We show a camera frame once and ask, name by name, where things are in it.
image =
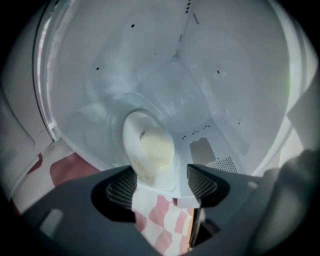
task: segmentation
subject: gray mesh patch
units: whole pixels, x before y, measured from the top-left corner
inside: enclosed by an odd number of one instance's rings
[[[217,183],[191,168],[188,169],[187,175],[188,185],[197,199],[208,196],[218,188]]]
[[[134,171],[121,177],[106,188],[106,196],[110,201],[131,210],[132,197],[137,188],[137,175]]]
[[[230,156],[221,161],[210,163],[208,164],[208,167],[225,172],[237,173],[237,169]]]

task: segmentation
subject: white tub wall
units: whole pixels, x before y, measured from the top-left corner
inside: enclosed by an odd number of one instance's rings
[[[132,91],[173,60],[189,17],[186,6],[184,0],[78,3],[50,95],[62,137],[99,170],[117,166],[107,137],[110,97]]]
[[[83,0],[57,58],[56,120],[132,90],[172,58],[188,18],[185,5],[180,0]]]
[[[162,113],[161,122],[172,136],[209,119],[202,92],[178,58],[173,58],[139,87],[139,93]]]
[[[199,0],[192,13],[177,56],[250,174],[273,144],[288,102],[282,26],[264,1]]]
[[[265,155],[264,159],[252,173],[253,176],[261,176],[263,175],[264,171],[268,169],[268,167],[277,165],[277,161],[274,161],[274,159],[279,159],[278,163],[281,166],[283,159],[288,158],[289,155],[297,156],[297,150],[295,149],[295,147],[291,147],[292,143],[288,143],[289,141],[292,141],[293,138],[293,141],[296,141],[296,136],[293,132],[294,129],[292,128],[292,124],[287,117],[287,113],[299,100],[303,92],[305,83],[304,80],[306,76],[308,76],[308,67],[306,65],[307,58],[304,51],[305,47],[303,43],[304,36],[302,29],[295,21],[295,19],[292,18],[277,1],[269,0],[269,3],[278,16],[284,32],[284,36],[286,38],[289,54],[290,86],[285,117],[282,120],[272,146],[270,147],[268,153]]]

